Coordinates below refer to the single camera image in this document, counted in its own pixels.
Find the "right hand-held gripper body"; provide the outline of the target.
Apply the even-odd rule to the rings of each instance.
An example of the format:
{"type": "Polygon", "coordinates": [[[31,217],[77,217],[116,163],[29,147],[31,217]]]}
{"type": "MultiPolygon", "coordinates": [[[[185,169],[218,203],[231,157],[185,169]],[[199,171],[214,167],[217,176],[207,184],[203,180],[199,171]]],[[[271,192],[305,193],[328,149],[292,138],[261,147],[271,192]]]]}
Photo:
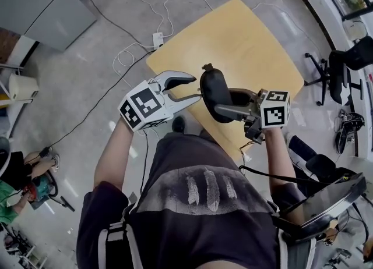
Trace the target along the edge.
{"type": "Polygon", "coordinates": [[[249,103],[248,116],[244,116],[245,137],[261,144],[263,129],[282,128],[288,124],[289,117],[290,93],[261,89],[249,103]]]}

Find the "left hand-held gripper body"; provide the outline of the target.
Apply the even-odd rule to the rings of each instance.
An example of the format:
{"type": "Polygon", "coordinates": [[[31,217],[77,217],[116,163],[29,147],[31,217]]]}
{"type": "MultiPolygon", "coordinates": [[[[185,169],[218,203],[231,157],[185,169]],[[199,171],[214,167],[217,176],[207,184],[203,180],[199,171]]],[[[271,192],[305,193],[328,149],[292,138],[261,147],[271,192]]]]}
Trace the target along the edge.
{"type": "Polygon", "coordinates": [[[166,87],[173,78],[174,72],[162,72],[144,80],[124,96],[118,111],[132,131],[152,128],[174,117],[166,106],[166,87]]]}

